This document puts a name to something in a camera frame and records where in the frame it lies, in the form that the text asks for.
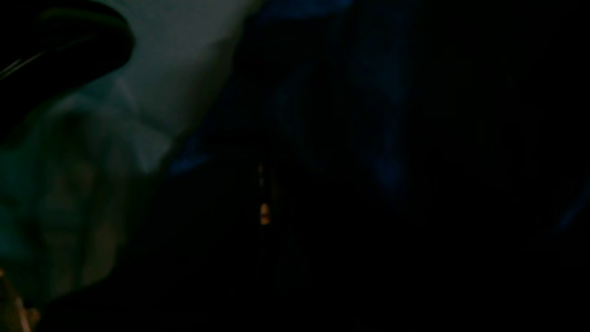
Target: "hand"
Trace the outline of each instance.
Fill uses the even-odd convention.
[[[0,331],[32,332],[40,318],[37,309],[25,309],[21,296],[0,268]]]

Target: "fabric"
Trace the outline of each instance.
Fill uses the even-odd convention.
[[[0,152],[0,265],[37,305],[111,271],[163,160],[219,93],[242,21],[261,1],[97,2],[129,22],[131,60],[44,105],[21,145]]]
[[[61,144],[60,147],[53,145],[44,149],[56,143],[59,140],[56,136],[60,135],[53,132],[54,135],[48,138],[46,128],[40,123],[46,120],[48,105],[65,92],[123,66],[131,55],[133,36],[124,18],[116,11],[93,2],[3,2],[0,11],[0,38],[4,45],[0,51],[0,265],[15,279],[26,299],[39,303],[47,300],[56,288],[62,287],[59,282],[53,283],[54,288],[48,287],[48,279],[57,279],[51,275],[55,272],[51,265],[61,265],[61,262],[53,260],[52,254],[48,253],[47,247],[55,243],[47,245],[53,239],[45,237],[43,231],[50,229],[48,233],[51,233],[55,228],[65,228],[64,224],[70,223],[71,226],[72,219],[77,217],[68,219],[64,213],[52,220],[55,223],[51,229],[41,220],[54,218],[59,214],[55,213],[59,208],[48,216],[52,214],[48,211],[51,208],[44,210],[44,207],[53,204],[55,208],[61,204],[61,208],[69,210],[69,217],[79,212],[72,209],[75,200],[72,196],[76,195],[64,194],[67,191],[64,177],[52,179],[59,187],[56,191],[60,191],[56,196],[61,197],[54,201],[40,199],[42,191],[51,192],[53,189],[47,188],[53,184],[44,183],[46,178],[43,175],[55,170],[52,167],[55,164],[47,165],[51,162],[47,162],[46,157],[50,154],[48,150],[59,154],[58,151],[72,148],[75,145],[72,142],[80,139],[71,128],[76,123],[70,122],[65,126],[69,128],[62,127],[59,131],[71,136],[56,144]],[[66,171],[69,171],[68,177],[75,178],[72,182],[79,185],[72,188],[73,191],[79,189],[76,198],[82,196],[84,198],[80,200],[84,201],[89,196],[88,186],[93,186],[94,170],[88,163],[71,159],[65,162],[68,166],[64,168],[69,168]],[[62,244],[76,242],[64,237],[67,236],[60,239]],[[82,269],[80,259],[75,257],[74,261]],[[72,278],[74,284],[81,284],[74,279],[78,278]]]
[[[521,107],[511,90],[503,9],[363,0],[312,19],[249,19],[143,233],[102,284],[51,306],[40,331],[99,312],[109,319],[97,330],[124,312],[157,317],[126,323],[142,330],[410,330],[432,312],[428,285],[470,291],[464,276],[478,266],[512,271],[530,233],[559,220],[552,194],[579,194],[582,172],[539,162],[543,141],[527,135],[551,110]],[[271,291],[253,268],[261,160],[280,170],[281,239],[309,276],[284,273],[296,264],[280,256]],[[167,272],[158,282],[154,261]],[[163,302],[179,305],[153,307]],[[196,318],[173,320],[178,307]]]
[[[258,16],[260,23],[290,19],[321,18],[338,14],[352,5],[354,0],[271,0]]]

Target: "orange light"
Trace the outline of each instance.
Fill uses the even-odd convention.
[[[260,206],[260,224],[263,226],[270,224],[270,208],[266,203]]]

